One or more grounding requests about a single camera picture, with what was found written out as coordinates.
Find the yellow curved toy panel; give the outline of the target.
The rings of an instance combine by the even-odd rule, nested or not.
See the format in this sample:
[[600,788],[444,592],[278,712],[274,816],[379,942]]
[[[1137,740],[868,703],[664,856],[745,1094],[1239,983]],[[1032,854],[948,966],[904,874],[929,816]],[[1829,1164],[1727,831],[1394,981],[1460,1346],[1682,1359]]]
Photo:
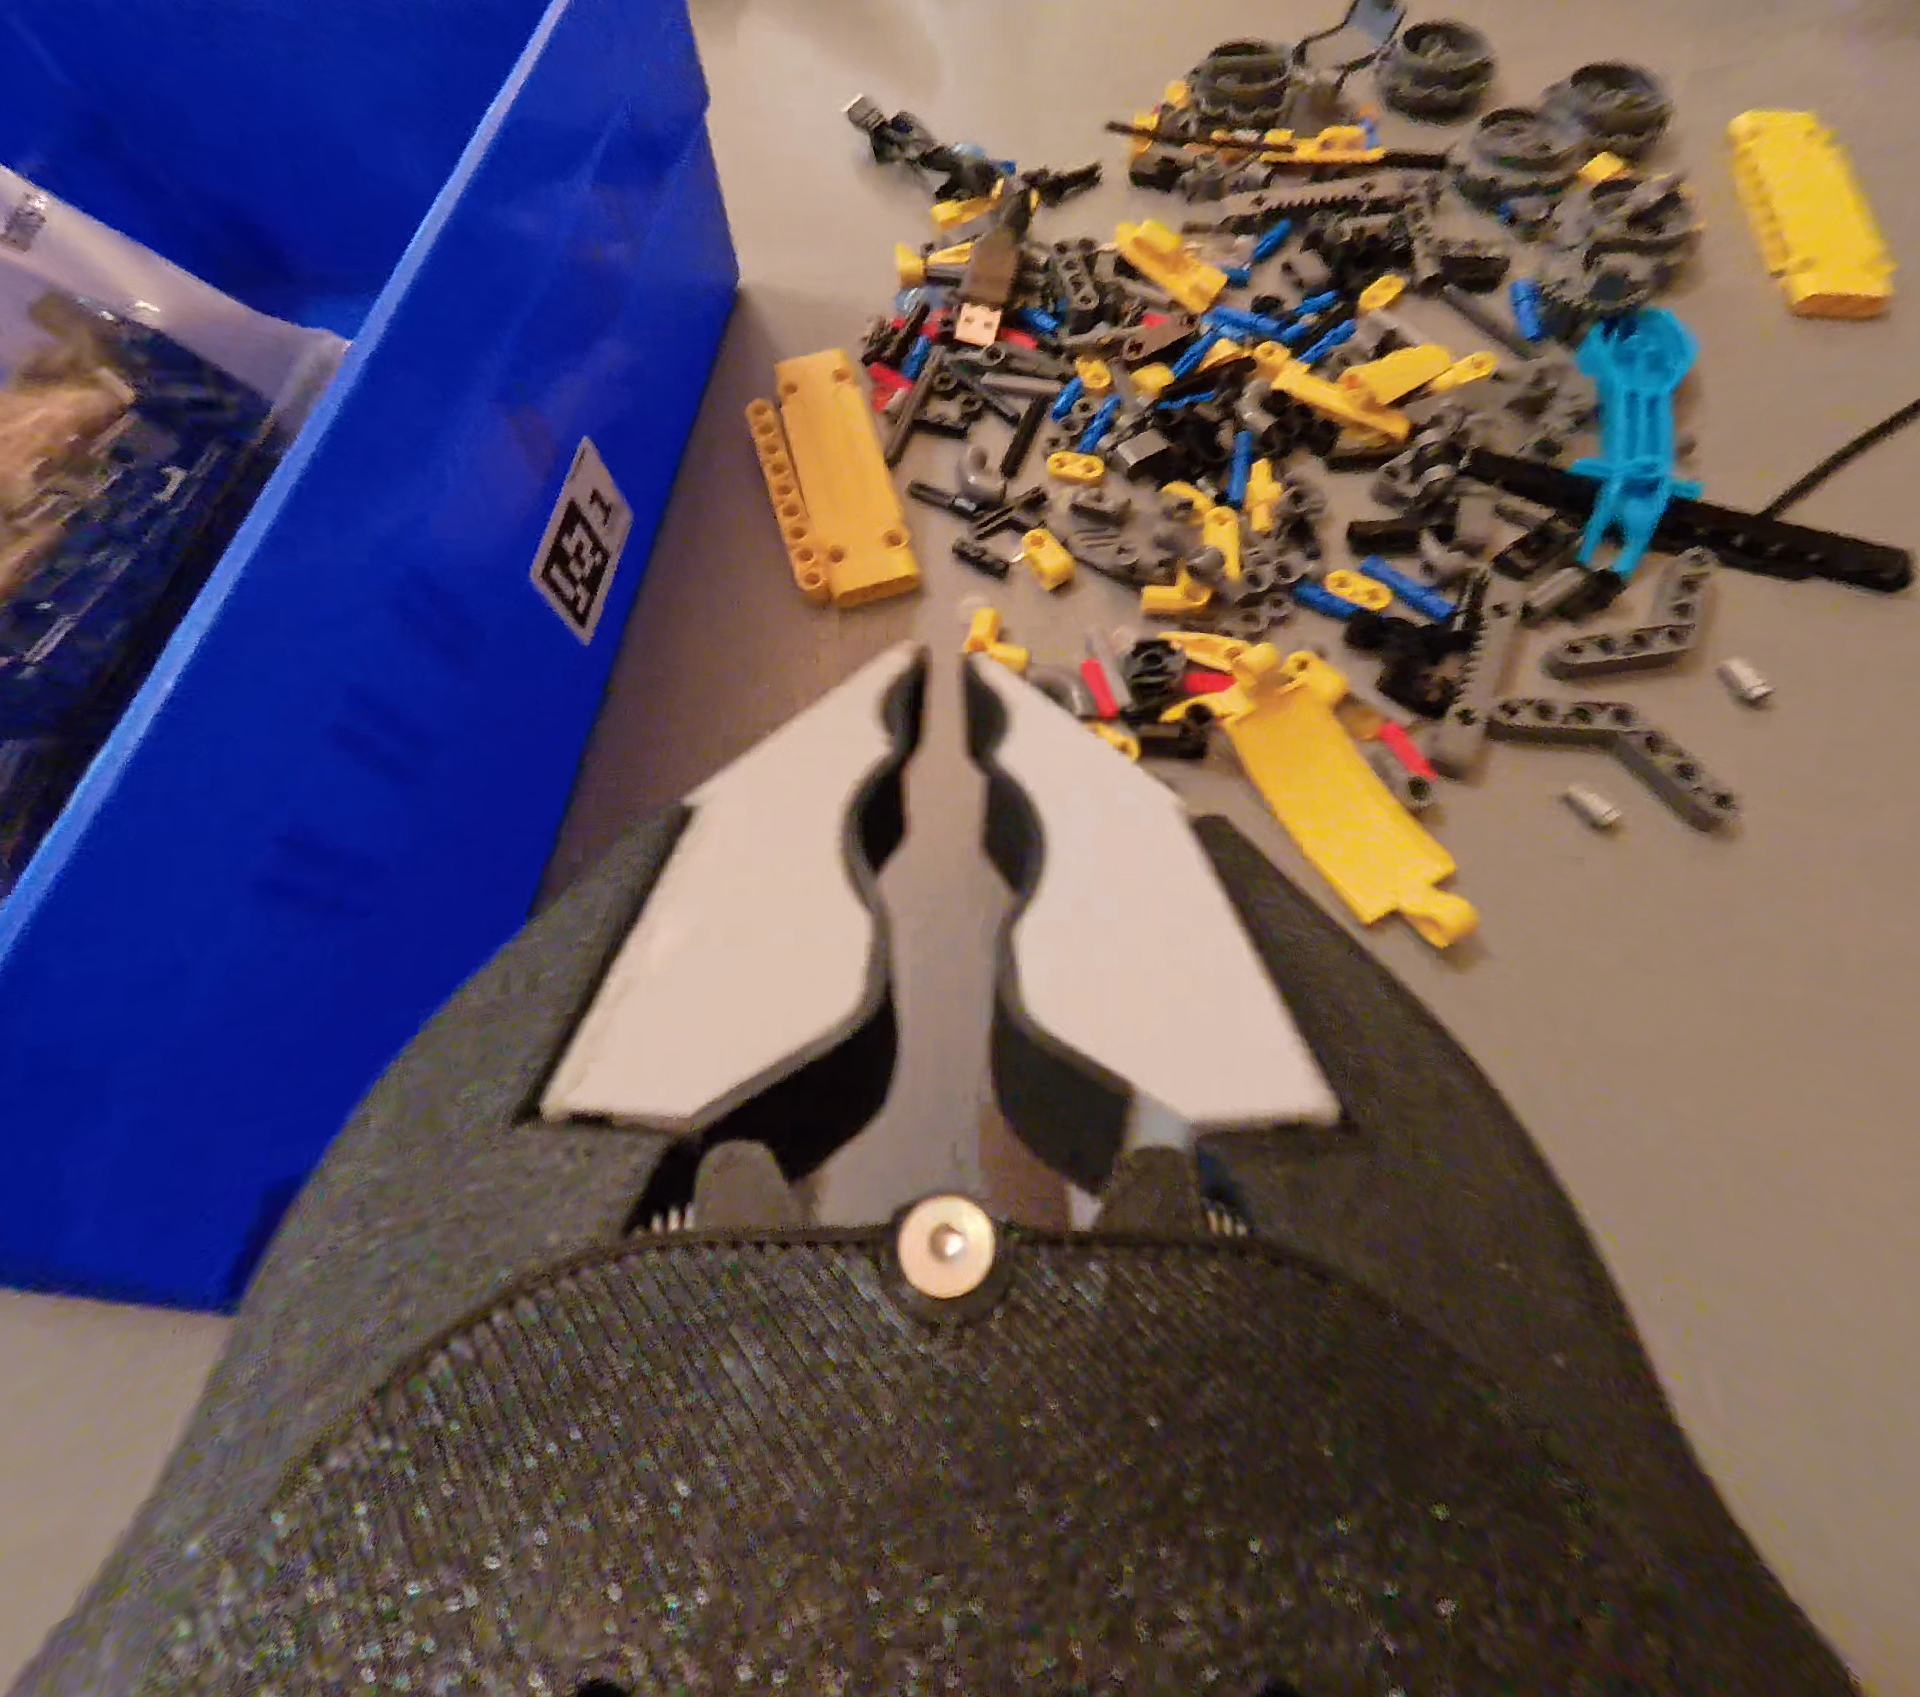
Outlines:
[[1279,653],[1212,633],[1177,630],[1171,645],[1230,679],[1212,720],[1316,874],[1365,924],[1401,917],[1448,951],[1479,930],[1455,892],[1456,863],[1388,791],[1340,718],[1348,679],[1310,651]]

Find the cyan toy part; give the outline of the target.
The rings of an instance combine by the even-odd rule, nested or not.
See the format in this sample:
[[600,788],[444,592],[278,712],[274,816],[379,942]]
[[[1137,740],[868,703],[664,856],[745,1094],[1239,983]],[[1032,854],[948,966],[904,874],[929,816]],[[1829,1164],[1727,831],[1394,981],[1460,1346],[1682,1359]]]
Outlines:
[[1574,362],[1597,388],[1599,453],[1573,465],[1594,484],[1594,504],[1578,561],[1630,581],[1676,498],[1703,494],[1676,474],[1673,401],[1699,359],[1692,333],[1676,315],[1645,306],[1601,321],[1580,341]]

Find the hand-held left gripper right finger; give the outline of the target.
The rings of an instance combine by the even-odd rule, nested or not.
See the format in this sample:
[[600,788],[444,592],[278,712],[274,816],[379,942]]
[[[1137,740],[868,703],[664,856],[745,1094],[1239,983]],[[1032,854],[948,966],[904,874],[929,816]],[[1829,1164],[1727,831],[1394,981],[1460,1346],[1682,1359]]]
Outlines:
[[996,660],[962,685],[1008,892],[991,1073],[1021,1143],[1095,1197],[1135,1151],[1338,1127],[1183,798]]

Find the long black toy beam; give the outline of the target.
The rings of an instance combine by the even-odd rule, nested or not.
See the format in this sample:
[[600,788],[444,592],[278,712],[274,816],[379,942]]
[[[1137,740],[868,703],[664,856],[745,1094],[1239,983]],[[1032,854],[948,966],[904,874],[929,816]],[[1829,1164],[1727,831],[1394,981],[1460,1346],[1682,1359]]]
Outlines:
[[1673,492],[1661,516],[1653,518],[1651,504],[1636,497],[1629,497],[1618,514],[1608,510],[1611,488],[1601,479],[1481,446],[1467,453],[1460,471],[1584,526],[1599,522],[1599,548],[1580,557],[1590,566],[1618,569],[1620,577],[1630,577],[1649,550],[1679,555],[1699,548],[1728,566],[1777,581],[1831,581],[1877,595],[1901,595],[1914,583],[1914,561],[1904,548],[1728,508],[1695,494]]

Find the pile of toy building parts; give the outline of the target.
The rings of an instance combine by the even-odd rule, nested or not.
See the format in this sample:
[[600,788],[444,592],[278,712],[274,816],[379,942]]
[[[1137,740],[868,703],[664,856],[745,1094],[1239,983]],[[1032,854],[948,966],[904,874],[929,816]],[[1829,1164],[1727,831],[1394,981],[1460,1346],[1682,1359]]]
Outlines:
[[[895,310],[860,344],[883,456],[953,441],[953,469],[907,492],[954,520],[981,575],[1023,561],[1130,595],[1138,633],[1066,687],[1122,750],[1205,748],[1233,681],[1177,630],[1334,630],[1362,671],[1338,714],[1413,813],[1476,770],[1499,700],[1616,700],[1594,696],[1611,677],[1552,679],[1542,656],[1638,625],[1674,555],[1630,581],[1589,570],[1584,524],[1462,462],[1599,455],[1574,352],[1605,319],[1664,308],[1701,221],[1655,165],[1664,77],[1601,57],[1492,104],[1497,74],[1483,29],[1405,0],[1354,0],[1299,41],[1221,41],[1117,125],[1143,195],[1212,214],[1140,208],[1074,239],[1041,216],[1091,194],[1101,161],[1021,165],[847,104],[935,225],[898,246]],[[994,344],[958,344],[972,233],[1014,175],[1037,189],[1021,289]]]

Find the clear bag of toy parts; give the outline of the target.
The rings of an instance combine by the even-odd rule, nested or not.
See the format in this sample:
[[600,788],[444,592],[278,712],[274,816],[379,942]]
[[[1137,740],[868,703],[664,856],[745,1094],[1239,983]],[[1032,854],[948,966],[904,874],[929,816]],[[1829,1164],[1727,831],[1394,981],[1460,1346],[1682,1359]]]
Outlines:
[[347,348],[2,172],[7,892]]

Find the blue plastic bin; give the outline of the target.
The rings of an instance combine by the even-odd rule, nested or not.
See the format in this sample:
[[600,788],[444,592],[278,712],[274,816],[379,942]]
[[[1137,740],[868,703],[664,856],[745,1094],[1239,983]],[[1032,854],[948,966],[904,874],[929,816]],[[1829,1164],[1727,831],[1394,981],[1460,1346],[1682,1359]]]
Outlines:
[[348,343],[4,904],[4,1286],[225,1309],[528,915],[738,262],[689,0],[4,0],[35,185]]

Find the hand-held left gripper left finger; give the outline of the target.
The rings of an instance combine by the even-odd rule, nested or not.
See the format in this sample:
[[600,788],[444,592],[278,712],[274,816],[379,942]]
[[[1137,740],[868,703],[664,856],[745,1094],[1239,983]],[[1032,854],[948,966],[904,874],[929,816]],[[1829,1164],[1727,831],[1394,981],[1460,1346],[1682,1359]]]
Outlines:
[[540,1121],[654,1133],[684,1175],[756,1143],[804,1180],[876,1118],[900,1029],[880,876],[926,675],[890,646],[684,798]]

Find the black USB plug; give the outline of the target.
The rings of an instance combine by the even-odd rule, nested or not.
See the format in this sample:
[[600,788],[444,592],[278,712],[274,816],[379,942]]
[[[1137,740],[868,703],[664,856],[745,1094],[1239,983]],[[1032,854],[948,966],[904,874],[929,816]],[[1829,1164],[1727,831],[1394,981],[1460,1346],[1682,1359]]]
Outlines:
[[972,229],[972,245],[956,293],[953,341],[994,344],[1014,302],[1027,262],[1029,233],[1039,192],[1021,175],[1004,184],[986,217]]

